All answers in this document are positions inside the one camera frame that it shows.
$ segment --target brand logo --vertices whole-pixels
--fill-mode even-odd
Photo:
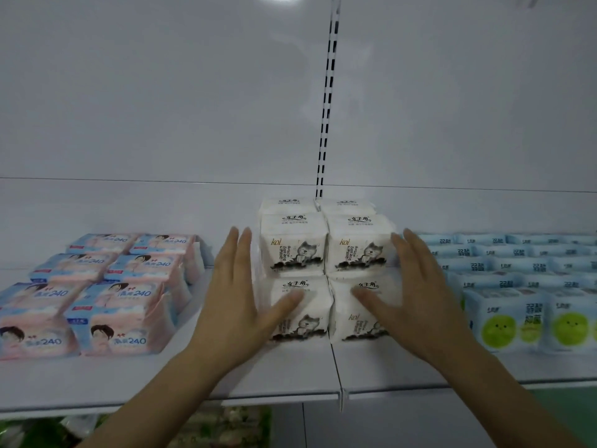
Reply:
[[[282,285],[283,288],[307,288],[309,282],[307,280],[302,281],[288,281],[288,283]]]
[[[283,218],[283,220],[307,220],[304,215],[289,215]]]
[[[349,222],[360,222],[360,223],[370,223],[370,217],[351,217],[348,219]]]
[[[361,286],[362,288],[367,288],[367,289],[379,289],[379,286],[377,286],[377,283],[375,281],[359,283],[359,286]]]

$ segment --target left hand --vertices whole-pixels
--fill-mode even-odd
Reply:
[[[214,272],[195,332],[185,353],[212,370],[218,380],[249,360],[301,302],[291,292],[263,314],[257,313],[251,283],[251,230],[240,240],[231,228],[215,258]]]

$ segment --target right hand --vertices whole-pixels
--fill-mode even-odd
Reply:
[[[402,268],[402,306],[366,288],[352,293],[403,348],[441,370],[455,349],[478,344],[427,245],[409,229],[404,238],[393,233],[392,243]]]

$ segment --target store shelf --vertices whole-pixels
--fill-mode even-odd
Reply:
[[[0,284],[25,271],[2,271]],[[140,391],[189,342],[211,278],[208,270],[193,289],[180,327],[158,355],[71,357],[0,362],[0,419],[66,413],[113,412]],[[210,399],[223,405],[254,405],[338,399],[340,383],[329,340],[266,346],[232,371]]]
[[[345,398],[361,399],[436,392],[445,379],[391,338],[334,344]],[[590,355],[502,354],[497,356],[527,388],[597,385],[597,357]]]

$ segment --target finger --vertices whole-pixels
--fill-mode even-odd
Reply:
[[[304,291],[302,290],[289,292],[266,313],[259,316],[257,325],[265,339],[269,338],[276,327],[295,310],[303,297]]]
[[[233,271],[235,283],[243,285],[251,284],[251,237],[251,230],[245,228],[243,234],[241,234],[241,238],[238,240]]]
[[[419,257],[414,253],[409,243],[396,233],[392,233],[392,243],[396,247],[396,252],[400,258],[403,280],[406,283],[422,281],[423,275],[419,266]]]
[[[220,253],[215,257],[214,274],[228,279],[232,279],[232,265],[236,253],[236,243],[238,241],[238,228],[230,228],[228,237],[220,249]]]
[[[439,267],[435,257],[429,251],[429,247],[414,232],[408,228],[404,230],[404,238],[412,246],[415,254],[419,257],[419,265],[425,278],[444,277],[442,269]]]
[[[360,286],[353,287],[350,292],[386,329],[394,325],[392,314],[395,308],[382,301],[376,293]]]

